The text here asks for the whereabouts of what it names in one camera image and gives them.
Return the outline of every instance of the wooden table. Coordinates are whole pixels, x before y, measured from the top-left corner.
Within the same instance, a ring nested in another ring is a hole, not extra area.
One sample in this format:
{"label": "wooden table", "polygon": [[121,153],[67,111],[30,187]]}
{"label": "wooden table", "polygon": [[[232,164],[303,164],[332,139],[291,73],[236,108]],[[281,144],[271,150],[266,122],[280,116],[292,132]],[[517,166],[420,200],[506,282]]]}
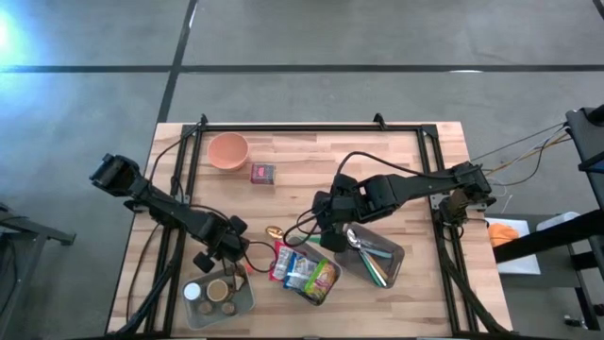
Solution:
{"label": "wooden table", "polygon": [[[445,166],[467,161],[468,151],[461,123],[436,123],[438,126]],[[182,124],[159,124],[153,140],[147,176],[158,154],[177,141]],[[206,148],[216,133],[204,133],[202,155],[196,174],[193,204],[205,204],[227,215],[236,214],[247,224],[245,237],[270,241],[264,233],[269,225],[284,229],[308,209],[316,191],[328,191],[338,163],[350,151],[360,150],[421,171],[417,138],[407,132],[245,132],[250,144],[251,162],[269,162],[277,166],[275,186],[249,182],[251,164],[234,173],[224,173],[211,167]],[[154,184],[169,192],[170,177],[176,161],[176,148],[159,162]],[[185,163],[185,179],[188,164]],[[357,179],[374,174],[390,174],[395,170],[363,157],[352,158],[344,172]],[[146,214],[134,220],[117,294],[109,320],[108,331],[123,326],[126,297],[143,244],[155,223]],[[186,323],[182,297],[178,297],[173,336],[438,336],[450,335],[446,317],[440,266],[428,201],[425,198],[406,203],[394,215],[368,224],[371,230],[397,242],[405,249],[405,260],[392,289],[372,287],[346,271],[331,290],[321,307],[270,282],[266,274],[254,273],[251,284],[256,306],[249,313],[202,331],[192,331]],[[156,232],[134,289],[132,311],[147,295],[153,280],[160,232]],[[461,239],[470,283],[480,300],[495,319],[507,329],[512,328],[503,295],[495,258],[487,229],[480,221],[465,226]],[[193,256],[205,247],[188,238],[179,284],[203,273],[193,264]],[[329,258],[328,251],[319,248]],[[251,246],[248,255],[258,267],[267,267],[272,252],[262,246]],[[456,291],[461,328],[465,316],[461,294]],[[161,325],[165,298],[160,301],[158,321]]]}

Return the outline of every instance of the small box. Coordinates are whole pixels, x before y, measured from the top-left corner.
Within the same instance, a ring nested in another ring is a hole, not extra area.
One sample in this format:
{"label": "small box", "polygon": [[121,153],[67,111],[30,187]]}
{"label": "small box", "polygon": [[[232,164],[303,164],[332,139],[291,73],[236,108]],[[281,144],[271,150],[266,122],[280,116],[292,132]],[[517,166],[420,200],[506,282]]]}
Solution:
{"label": "small box", "polygon": [[275,184],[275,166],[253,163],[250,181],[254,184]]}

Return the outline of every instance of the green utensil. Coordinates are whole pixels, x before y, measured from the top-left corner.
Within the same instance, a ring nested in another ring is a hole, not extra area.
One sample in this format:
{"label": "green utensil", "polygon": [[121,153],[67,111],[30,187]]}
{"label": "green utensil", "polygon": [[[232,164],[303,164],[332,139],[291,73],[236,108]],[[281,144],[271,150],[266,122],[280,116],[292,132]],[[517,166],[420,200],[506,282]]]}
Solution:
{"label": "green utensil", "polygon": [[369,261],[367,261],[367,259],[365,259],[365,256],[362,254],[362,252],[359,251],[358,253],[359,253],[359,256],[361,256],[361,260],[365,264],[367,271],[369,272],[369,274],[371,274],[371,278],[374,280],[374,283],[376,284],[376,286],[381,287],[382,285],[379,282],[378,277],[376,276],[376,273],[374,273],[374,270],[371,268]]}

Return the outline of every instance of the table frame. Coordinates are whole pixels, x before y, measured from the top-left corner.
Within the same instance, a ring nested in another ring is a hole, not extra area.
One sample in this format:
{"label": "table frame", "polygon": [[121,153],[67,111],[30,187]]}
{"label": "table frame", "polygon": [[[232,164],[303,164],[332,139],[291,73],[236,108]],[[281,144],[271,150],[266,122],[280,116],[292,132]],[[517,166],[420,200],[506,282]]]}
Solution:
{"label": "table frame", "polygon": [[[186,137],[185,134],[191,131],[192,128],[196,128],[196,132]],[[443,170],[445,169],[445,161],[443,158],[443,153],[441,150],[441,145],[439,141],[438,129],[436,125],[433,124],[417,124],[417,125],[388,125],[385,123],[381,114],[377,113],[374,117],[373,123],[368,124],[343,124],[343,123],[334,123],[334,124],[209,124],[208,119],[205,115],[202,115],[200,124],[197,125],[183,125],[181,130],[181,138],[182,143],[180,143],[177,154],[176,154],[176,164],[174,174],[171,177],[171,190],[170,195],[177,196],[178,193],[178,184],[181,181],[181,173],[185,163],[185,154],[187,150],[187,145],[190,139],[194,138],[193,141],[193,153],[191,155],[191,163],[190,169],[188,172],[187,183],[184,190],[184,199],[185,202],[190,202],[191,197],[193,197],[193,187],[195,181],[195,174],[197,172],[197,164],[199,161],[199,155],[201,150],[201,141],[204,132],[227,132],[227,131],[347,131],[347,132],[360,132],[360,131],[400,131],[400,132],[414,132],[417,136],[417,142],[419,147],[420,159],[423,166],[423,171],[425,173],[434,171],[434,170]],[[428,146],[427,139],[432,141],[432,147],[434,152],[434,158],[436,161],[436,169],[430,169],[430,161],[428,156]],[[467,292],[467,294],[462,294],[462,300],[464,305],[464,310],[466,314],[466,319],[468,323],[469,331],[462,331],[460,327],[460,319],[458,316],[455,297],[453,294],[453,286],[451,283],[452,276],[450,272],[445,270],[445,265],[443,264],[442,258],[446,256],[449,257],[448,252],[445,247],[445,238],[444,238],[444,226],[442,223],[436,218],[436,214],[438,210],[432,209],[432,197],[428,197],[428,205],[430,206],[430,212],[432,217],[432,227],[434,230],[434,241],[436,243],[437,253],[439,255],[439,264],[441,267],[441,279],[443,281],[443,289],[445,293],[445,302],[447,309],[447,317],[449,320],[449,325],[452,331],[453,337],[464,337],[468,339],[536,339],[533,337],[526,337],[514,333],[486,333],[480,332],[478,330],[478,322],[475,313],[475,308],[478,307],[483,311],[486,311],[482,304],[479,302],[478,298],[474,296],[469,283],[468,283],[468,275],[466,271],[465,261],[463,258],[463,251],[461,248],[460,235],[456,229],[452,229],[450,231],[451,244],[453,248],[453,255],[455,265],[457,266],[457,271],[455,273],[451,273],[456,277],[455,282],[458,286],[464,285],[466,289],[462,289]],[[164,266],[166,265],[167,256],[168,256],[168,248],[172,242],[171,240],[172,232],[170,230],[165,229],[161,235],[161,241],[159,244],[159,255],[157,259],[157,265],[154,275],[154,283],[159,279],[159,275],[163,271]],[[180,276],[180,267],[182,264],[182,257],[184,251],[184,243],[186,241],[186,231],[184,229],[180,229],[178,231],[176,237],[176,246],[175,246],[175,259],[177,262],[176,271],[174,272],[172,278],[170,279],[168,298],[166,303],[165,317],[161,328],[157,331],[156,328],[156,316],[158,309],[158,302],[155,301],[153,306],[150,309],[149,315],[147,316],[143,328],[143,333],[136,334],[128,334],[126,338],[135,339],[135,338],[169,338],[171,337],[172,332],[172,324],[174,321],[174,312],[176,308],[176,298],[178,291],[178,280]]]}

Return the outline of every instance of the orange object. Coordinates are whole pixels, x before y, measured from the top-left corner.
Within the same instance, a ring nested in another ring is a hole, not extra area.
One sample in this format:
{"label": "orange object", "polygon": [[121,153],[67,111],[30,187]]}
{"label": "orange object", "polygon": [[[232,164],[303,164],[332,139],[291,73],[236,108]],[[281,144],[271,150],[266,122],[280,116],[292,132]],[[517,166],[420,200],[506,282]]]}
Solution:
{"label": "orange object", "polygon": [[237,170],[245,164],[249,146],[239,133],[221,133],[208,145],[210,164],[221,170]]}
{"label": "orange object", "polygon": [[489,227],[489,238],[491,239],[491,246],[493,247],[501,246],[518,237],[520,237],[518,231],[510,226],[493,223]]}

